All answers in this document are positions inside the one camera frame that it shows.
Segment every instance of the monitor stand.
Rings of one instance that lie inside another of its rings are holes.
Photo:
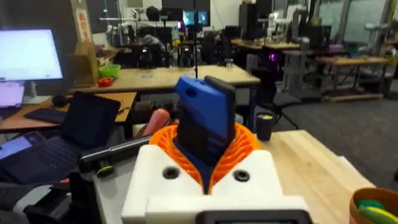
[[[28,81],[27,84],[30,85],[30,94],[28,96],[24,96],[24,104],[41,104],[51,98],[51,96],[37,96],[35,82]]]

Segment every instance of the laptop screen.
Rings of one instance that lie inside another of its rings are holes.
[[[119,101],[76,92],[62,123],[62,137],[81,147],[105,146],[119,108]]]
[[[0,108],[20,107],[24,90],[24,82],[0,82]]]

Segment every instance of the black cabinet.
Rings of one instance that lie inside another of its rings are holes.
[[[244,40],[255,38],[257,24],[256,4],[242,3],[239,6],[239,26],[242,27]]]

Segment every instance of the green object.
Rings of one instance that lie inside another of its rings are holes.
[[[101,68],[99,68],[99,72],[101,73],[102,77],[112,77],[112,78],[117,78],[120,65],[104,65]]]
[[[385,210],[383,204],[378,202],[377,200],[359,200],[356,202],[356,207],[359,208],[359,206],[365,206],[365,207],[375,207],[375,208],[381,208]]]
[[[375,224],[398,224],[392,218],[382,215],[380,213],[369,210],[363,205],[358,208],[360,214],[362,214],[367,219],[371,220]]]

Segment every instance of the chair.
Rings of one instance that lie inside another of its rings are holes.
[[[257,94],[256,94],[256,103],[261,108],[265,108],[267,110],[271,110],[276,115],[275,124],[279,122],[279,120],[284,117],[296,129],[299,129],[299,126],[284,113],[283,109],[293,106],[299,105],[302,103],[302,100],[286,93],[277,91],[276,81],[277,76],[273,74],[272,71],[268,70],[264,67],[258,67],[258,57],[253,54],[248,54],[246,58],[246,70],[258,77],[261,81],[260,85],[257,86]],[[241,113],[244,118],[248,115],[248,109],[244,106],[237,106],[237,113]]]
[[[275,124],[284,117],[293,124],[296,129],[299,129],[299,126],[289,116],[287,116],[286,113],[284,113],[284,109],[289,106],[299,105],[302,103],[302,100],[286,92],[277,91],[275,84],[276,76],[266,68],[252,68],[251,74],[258,77],[261,81],[261,84],[257,86],[257,105],[275,113]]]

